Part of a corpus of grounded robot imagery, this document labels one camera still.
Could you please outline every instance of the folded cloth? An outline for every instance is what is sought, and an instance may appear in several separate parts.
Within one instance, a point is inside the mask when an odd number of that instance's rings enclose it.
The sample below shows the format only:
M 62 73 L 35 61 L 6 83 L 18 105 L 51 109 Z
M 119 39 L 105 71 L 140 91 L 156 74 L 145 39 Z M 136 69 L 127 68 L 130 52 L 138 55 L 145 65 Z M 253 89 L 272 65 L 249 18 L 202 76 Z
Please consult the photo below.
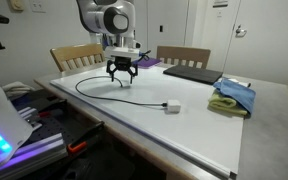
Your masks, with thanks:
M 212 97 L 208 100 L 209 106 L 222 111 L 234 114 L 246 115 L 247 111 L 240 107 L 236 100 L 221 95 L 218 90 L 214 90 Z
M 33 87 L 25 85 L 18 81 L 7 84 L 2 88 L 5 91 L 7 97 L 14 97 L 14 96 L 20 97 L 21 95 L 27 94 L 35 90 Z
M 245 108 L 249 114 L 252 114 L 255 91 L 228 79 L 222 79 L 221 82 L 216 82 L 213 86 L 221 95 L 233 98 L 241 107 Z

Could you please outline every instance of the wooden chair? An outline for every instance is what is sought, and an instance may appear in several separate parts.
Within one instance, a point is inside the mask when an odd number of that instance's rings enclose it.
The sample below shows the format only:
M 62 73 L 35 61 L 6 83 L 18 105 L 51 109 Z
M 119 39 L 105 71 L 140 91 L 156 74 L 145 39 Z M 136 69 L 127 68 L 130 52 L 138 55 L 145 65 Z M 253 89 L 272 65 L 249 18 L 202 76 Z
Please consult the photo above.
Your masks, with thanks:
M 50 52 L 61 72 L 105 61 L 100 44 L 60 47 L 51 49 Z
M 206 69 L 208 59 L 211 51 L 209 49 L 198 49 L 190 47 L 176 47 L 176 46 L 158 46 L 157 59 L 164 59 L 164 63 L 168 63 L 171 59 L 171 64 L 175 64 L 178 59 L 178 65 L 198 67 L 198 62 L 202 63 L 201 68 Z

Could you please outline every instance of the door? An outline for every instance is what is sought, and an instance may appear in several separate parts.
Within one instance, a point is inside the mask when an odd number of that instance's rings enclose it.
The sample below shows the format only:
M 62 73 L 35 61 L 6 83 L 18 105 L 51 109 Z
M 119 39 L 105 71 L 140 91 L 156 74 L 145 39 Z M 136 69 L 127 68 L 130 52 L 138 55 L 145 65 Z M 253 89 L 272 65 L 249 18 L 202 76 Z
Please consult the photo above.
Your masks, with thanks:
M 158 45 L 184 46 L 188 4 L 189 0 L 148 0 L 150 57 L 156 57 Z
M 224 72 L 288 85 L 288 1 L 241 0 Z

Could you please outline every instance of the blue cloth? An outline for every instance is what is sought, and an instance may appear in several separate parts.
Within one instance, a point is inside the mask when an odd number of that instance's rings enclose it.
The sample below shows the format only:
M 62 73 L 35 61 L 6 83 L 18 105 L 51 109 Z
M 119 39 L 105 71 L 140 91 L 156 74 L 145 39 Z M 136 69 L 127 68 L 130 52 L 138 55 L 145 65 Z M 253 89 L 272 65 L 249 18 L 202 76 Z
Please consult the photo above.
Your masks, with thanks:
M 255 91 L 228 79 L 222 79 L 213 86 L 224 96 L 235 99 L 243 108 L 252 114 L 255 99 Z

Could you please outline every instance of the white charger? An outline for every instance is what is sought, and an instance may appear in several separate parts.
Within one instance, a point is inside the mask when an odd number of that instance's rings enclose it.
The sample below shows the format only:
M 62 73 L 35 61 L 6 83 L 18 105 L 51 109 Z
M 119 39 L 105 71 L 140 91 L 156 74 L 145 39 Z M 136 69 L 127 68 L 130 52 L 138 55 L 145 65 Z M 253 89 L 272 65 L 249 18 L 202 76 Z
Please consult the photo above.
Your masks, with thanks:
M 179 113 L 181 111 L 181 104 L 178 100 L 167 100 L 166 108 L 169 113 Z

